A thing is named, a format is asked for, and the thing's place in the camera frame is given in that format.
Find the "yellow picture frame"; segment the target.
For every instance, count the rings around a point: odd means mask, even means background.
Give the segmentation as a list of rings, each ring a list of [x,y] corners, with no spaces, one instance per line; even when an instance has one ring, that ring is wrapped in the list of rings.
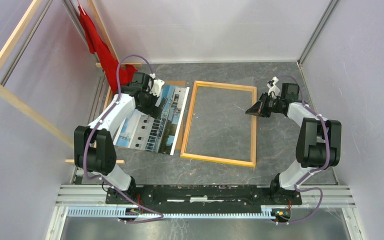
[[[239,85],[239,84],[230,84],[230,83],[221,83],[221,82],[211,82],[211,81],[201,81],[196,80],[193,83],[192,94],[186,119],[186,124],[184,125],[184,133],[182,139],[182,145],[180,149],[180,157],[215,162],[221,164],[229,164],[243,167],[251,167],[254,168],[257,165],[257,117],[251,117],[251,136],[250,136],[250,160],[236,160],[229,158],[221,158],[214,156],[206,156],[199,154],[187,153],[187,145],[189,140],[189,134],[191,129],[191,123],[194,113],[195,101],[197,98],[198,88],[215,88],[215,89],[224,89],[224,90],[234,90],[234,91],[242,91],[242,92],[250,92],[251,93],[251,103],[255,104],[257,102],[257,87],[250,85]]]

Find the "clear plastic sheet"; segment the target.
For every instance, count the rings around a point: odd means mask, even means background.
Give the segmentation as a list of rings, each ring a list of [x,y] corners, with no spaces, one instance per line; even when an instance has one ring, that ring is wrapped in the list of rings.
[[[256,97],[253,77],[228,83],[195,81],[182,155],[252,162],[257,122],[246,110]]]

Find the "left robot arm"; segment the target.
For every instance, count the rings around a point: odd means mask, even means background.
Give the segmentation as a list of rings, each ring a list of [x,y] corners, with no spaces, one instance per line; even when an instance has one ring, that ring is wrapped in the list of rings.
[[[119,85],[106,109],[87,126],[74,130],[74,164],[83,169],[87,179],[102,178],[118,189],[118,197],[125,204],[133,203],[137,190],[133,178],[116,163],[117,153],[113,137],[122,122],[135,110],[157,118],[162,107],[157,105],[165,82],[154,74],[135,72],[132,81]]]

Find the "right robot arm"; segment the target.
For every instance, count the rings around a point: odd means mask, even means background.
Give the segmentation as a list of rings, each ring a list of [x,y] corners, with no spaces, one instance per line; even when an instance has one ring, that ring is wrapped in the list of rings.
[[[341,157],[342,124],[329,120],[299,98],[300,87],[296,83],[284,83],[281,88],[276,79],[267,83],[258,101],[246,110],[247,115],[268,118],[273,113],[283,114],[299,127],[295,147],[295,160],[270,182],[269,199],[282,204],[289,196],[301,192],[301,185],[310,177],[329,167],[338,165]]]

